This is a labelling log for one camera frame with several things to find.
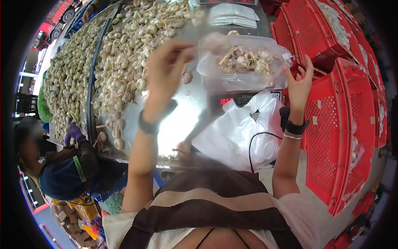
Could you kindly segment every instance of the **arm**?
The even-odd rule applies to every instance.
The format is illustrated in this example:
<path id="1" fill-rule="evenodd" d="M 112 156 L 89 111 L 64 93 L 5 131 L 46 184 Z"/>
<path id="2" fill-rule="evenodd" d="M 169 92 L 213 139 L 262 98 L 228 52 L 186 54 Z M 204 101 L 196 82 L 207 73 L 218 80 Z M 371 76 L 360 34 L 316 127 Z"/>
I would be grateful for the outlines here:
<path id="1" fill-rule="evenodd" d="M 302 75 L 297 74 L 298 81 L 293 78 L 288 68 L 283 70 L 289 84 L 288 91 L 291 104 L 289 121 L 294 125 L 303 124 L 305 103 L 312 84 L 314 67 L 308 56 L 306 56 L 306 71 L 301 67 L 299 67 L 299 70 Z M 291 134 L 287 130 L 285 130 L 285 133 L 292 137 L 302 137 L 302 135 Z M 300 143 L 301 140 L 293 140 L 287 137 L 282 139 L 272 175 L 273 196 L 277 199 L 286 194 L 300 193 L 296 183 Z"/>
<path id="2" fill-rule="evenodd" d="M 148 60 L 149 97 L 142 119 L 156 124 L 176 92 L 182 69 L 192 58 L 193 45 L 169 40 Z M 138 129 L 131 147 L 126 191 L 121 213 L 138 212 L 153 199 L 153 172 L 157 159 L 157 136 Z"/>
<path id="3" fill-rule="evenodd" d="M 94 4 L 98 10 L 98 8 L 101 7 L 101 3 L 102 3 L 101 0 L 94 0 L 91 4 Z M 94 11 L 94 8 L 93 8 L 93 6 L 91 6 L 91 4 L 89 6 L 87 6 L 86 10 L 83 13 L 82 21 L 84 23 L 88 23 L 88 21 L 89 21 L 88 17 L 90 15 L 90 13 Z"/>

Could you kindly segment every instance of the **truck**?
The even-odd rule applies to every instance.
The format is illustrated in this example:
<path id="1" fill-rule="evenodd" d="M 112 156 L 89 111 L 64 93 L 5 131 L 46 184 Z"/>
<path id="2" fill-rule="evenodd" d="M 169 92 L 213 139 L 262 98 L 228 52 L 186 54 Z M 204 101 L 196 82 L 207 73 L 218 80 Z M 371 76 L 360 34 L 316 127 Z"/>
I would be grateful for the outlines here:
<path id="1" fill-rule="evenodd" d="M 63 25 L 73 19 L 81 5 L 82 0 L 58 0 L 37 30 L 31 49 L 40 51 L 59 38 Z"/>

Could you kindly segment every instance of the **stack of plastic bags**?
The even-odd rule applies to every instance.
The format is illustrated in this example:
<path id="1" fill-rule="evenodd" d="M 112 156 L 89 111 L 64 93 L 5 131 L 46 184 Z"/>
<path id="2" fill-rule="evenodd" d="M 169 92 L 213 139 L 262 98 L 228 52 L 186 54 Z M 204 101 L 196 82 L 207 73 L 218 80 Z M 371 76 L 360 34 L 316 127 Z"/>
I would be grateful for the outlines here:
<path id="1" fill-rule="evenodd" d="M 210 9 L 208 23 L 211 26 L 235 24 L 256 29 L 256 21 L 259 20 L 254 10 L 249 7 L 223 3 Z"/>

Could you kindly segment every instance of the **silver bracelet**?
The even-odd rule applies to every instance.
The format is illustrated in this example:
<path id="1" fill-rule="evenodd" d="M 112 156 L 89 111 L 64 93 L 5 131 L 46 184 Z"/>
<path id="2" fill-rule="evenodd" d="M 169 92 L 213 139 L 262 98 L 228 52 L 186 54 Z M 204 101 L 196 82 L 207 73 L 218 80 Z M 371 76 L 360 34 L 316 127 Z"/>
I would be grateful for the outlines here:
<path id="1" fill-rule="evenodd" d="M 287 137 L 287 138 L 290 138 L 290 139 L 293 139 L 293 140 L 301 140 L 302 139 L 302 136 L 301 137 L 292 137 L 292 136 L 287 135 L 286 133 L 283 133 L 283 136 Z"/>

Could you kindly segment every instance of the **purple glove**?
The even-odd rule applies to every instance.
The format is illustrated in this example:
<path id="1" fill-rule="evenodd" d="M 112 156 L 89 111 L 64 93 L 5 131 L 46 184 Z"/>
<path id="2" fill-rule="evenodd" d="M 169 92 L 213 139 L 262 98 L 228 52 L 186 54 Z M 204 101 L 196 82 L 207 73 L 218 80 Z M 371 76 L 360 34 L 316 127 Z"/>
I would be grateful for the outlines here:
<path id="1" fill-rule="evenodd" d="M 69 135 L 69 133 L 65 136 L 65 139 L 64 139 L 64 146 L 67 146 L 67 147 L 69 147 L 70 146 L 70 135 Z"/>
<path id="2" fill-rule="evenodd" d="M 67 137 L 68 136 L 69 136 L 69 139 L 70 139 L 70 137 L 73 137 L 76 142 L 78 142 L 82 138 L 86 139 L 85 135 L 82 134 L 82 131 L 80 131 L 80 128 L 77 127 L 75 123 L 70 123 L 70 131 L 69 131 Z"/>

